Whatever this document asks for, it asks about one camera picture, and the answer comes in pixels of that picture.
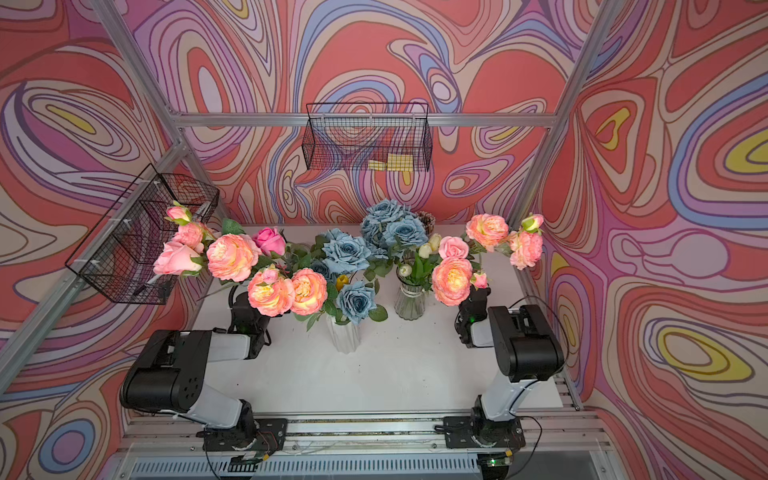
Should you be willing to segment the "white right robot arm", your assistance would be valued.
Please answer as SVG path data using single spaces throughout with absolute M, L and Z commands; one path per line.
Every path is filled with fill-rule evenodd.
M 446 416 L 435 427 L 449 449 L 523 448 L 518 410 L 534 387 L 565 364 L 562 347 L 539 306 L 489 306 L 490 293 L 488 287 L 472 287 L 454 322 L 462 344 L 494 352 L 497 370 L 468 415 Z

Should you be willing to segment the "clear ribbed glass vase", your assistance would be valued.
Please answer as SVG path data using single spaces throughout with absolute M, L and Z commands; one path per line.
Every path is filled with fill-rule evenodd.
M 420 319 L 426 309 L 426 291 L 421 285 L 412 285 L 397 274 L 400 282 L 395 301 L 395 313 L 405 321 Z

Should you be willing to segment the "pink peony flower branch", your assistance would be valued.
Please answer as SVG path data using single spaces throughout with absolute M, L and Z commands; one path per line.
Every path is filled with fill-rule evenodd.
M 191 210 L 174 201 L 165 219 L 177 226 L 170 241 L 185 244 L 203 258 L 203 270 L 223 282 L 243 282 L 263 256 L 252 237 L 236 221 L 225 218 L 222 231 L 215 232 L 197 221 Z

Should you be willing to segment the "light pink rose stem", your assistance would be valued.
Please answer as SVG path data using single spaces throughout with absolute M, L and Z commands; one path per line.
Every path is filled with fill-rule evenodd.
M 155 275 L 194 276 L 203 270 L 203 258 L 191 247 L 170 241 L 153 264 Z

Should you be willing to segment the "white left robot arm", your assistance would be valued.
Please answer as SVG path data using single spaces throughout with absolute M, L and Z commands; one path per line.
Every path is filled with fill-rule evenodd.
M 206 380 L 214 363 L 256 359 L 272 343 L 272 318 L 246 295 L 228 296 L 230 325 L 212 330 L 157 330 L 130 367 L 119 393 L 121 405 L 145 414 L 173 415 L 202 426 L 203 450 L 254 452 L 283 449 L 285 419 L 257 419 L 245 399 L 230 397 Z

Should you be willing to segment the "white ribbed ceramic vase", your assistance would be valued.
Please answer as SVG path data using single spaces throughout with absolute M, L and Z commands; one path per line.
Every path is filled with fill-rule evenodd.
M 334 317 L 328 314 L 325 315 L 325 318 L 335 349 L 342 354 L 354 353 L 360 345 L 359 327 L 354 323 L 340 325 Z

